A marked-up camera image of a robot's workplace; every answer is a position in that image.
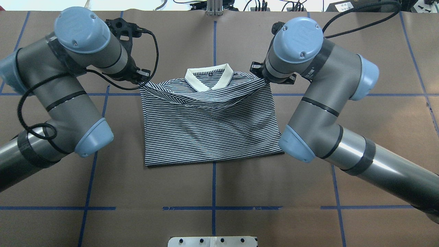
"striped shirt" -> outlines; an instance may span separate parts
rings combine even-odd
[[[270,85],[228,64],[149,82],[140,94],[147,166],[282,153]]]

